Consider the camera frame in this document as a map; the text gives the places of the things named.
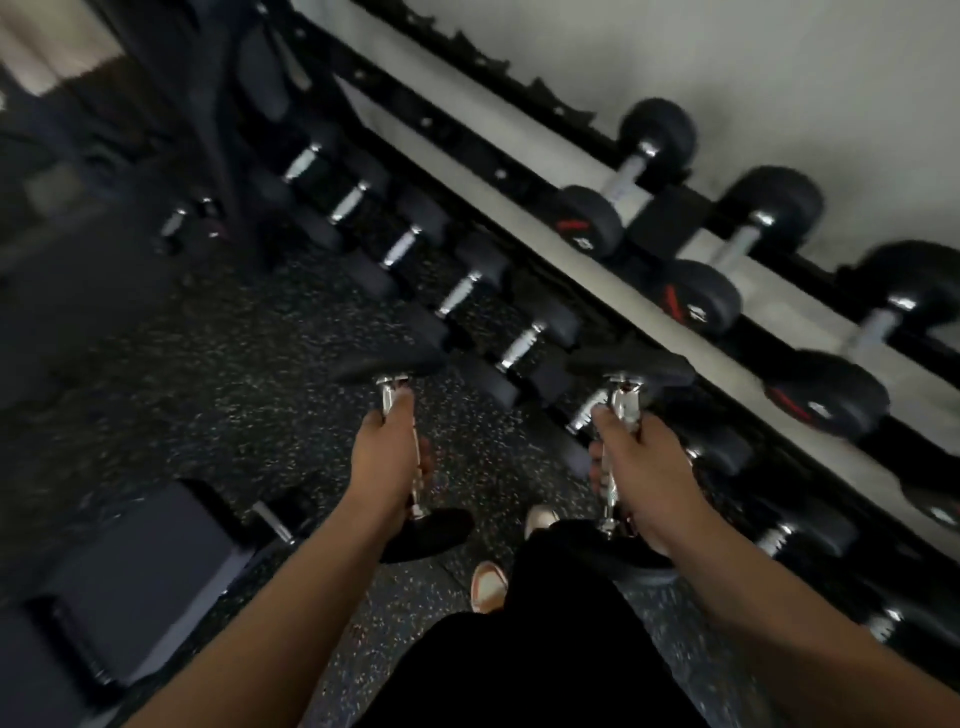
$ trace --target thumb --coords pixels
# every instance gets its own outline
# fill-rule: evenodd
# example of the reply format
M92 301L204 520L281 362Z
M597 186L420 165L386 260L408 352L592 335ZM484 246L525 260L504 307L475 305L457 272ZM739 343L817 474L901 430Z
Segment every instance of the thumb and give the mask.
M607 405L598 404L592 409L590 415L593 418L593 426L600 434L600 439L614 457L625 457L630 448L636 447L634 436L627 431Z
M398 390L394 399L394 406L387 415L387 425L410 429L414 426L414 393L412 389L403 387Z

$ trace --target left hand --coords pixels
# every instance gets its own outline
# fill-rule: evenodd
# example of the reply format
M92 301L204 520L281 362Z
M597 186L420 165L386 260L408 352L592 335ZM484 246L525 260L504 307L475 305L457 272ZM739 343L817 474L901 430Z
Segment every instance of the left hand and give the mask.
M391 533L399 531L406 517L407 498L418 468L416 447L420 448L425 487L433 473L430 442L425 437L415 440L414 433L414 394L403 388L386 418L378 409L367 413L353 444L345 497L390 520Z

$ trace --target white sneaker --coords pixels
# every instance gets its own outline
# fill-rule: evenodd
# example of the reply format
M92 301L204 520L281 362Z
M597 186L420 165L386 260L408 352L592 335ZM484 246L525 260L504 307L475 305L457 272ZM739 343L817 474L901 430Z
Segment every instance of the white sneaker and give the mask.
M493 561L483 561L473 570L470 606L479 615L503 609L507 599L507 574Z
M534 531L549 528L560 520L560 516L548 505L535 505L527 514L527 521L523 525L523 540L530 541Z

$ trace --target chrome dumbbell handle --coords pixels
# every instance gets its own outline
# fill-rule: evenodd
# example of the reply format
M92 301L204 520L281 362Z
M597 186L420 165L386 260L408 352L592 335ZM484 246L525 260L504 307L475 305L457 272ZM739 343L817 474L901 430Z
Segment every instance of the chrome dumbbell handle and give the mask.
M640 394L643 392L644 383L641 379L621 375L612 376L610 382L610 409L613 410L617 419L624 424L627 431L636 436L640 431L640 420L643 417L643 410L640 407ZM620 494L616 487L616 480L613 477L610 457L606 448L603 451L600 467L600 488L604 500L603 517L598 527L601 533L609 539L617 534L622 522L618 517Z
M400 388L407 386L409 381L410 377L407 375L384 376L376 381L376 385L380 388L380 396L383 399L384 417L390 414L390 410L394 408L394 402L396 402ZM414 521L418 521L427 515L427 511L420 504L420 495L423 491L423 473L420 469L420 436L417 434L415 426L414 449L417 453L417 471L414 474L414 482L410 489L410 515Z

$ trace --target forearm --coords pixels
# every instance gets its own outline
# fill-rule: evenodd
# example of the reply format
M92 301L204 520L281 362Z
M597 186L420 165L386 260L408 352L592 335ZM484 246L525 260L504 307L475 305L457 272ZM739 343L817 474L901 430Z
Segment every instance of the forearm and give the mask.
M781 564L705 509L670 554L757 677L818 725L947 726L960 697L878 644Z
M372 581L389 519L347 495L131 728L297 726Z

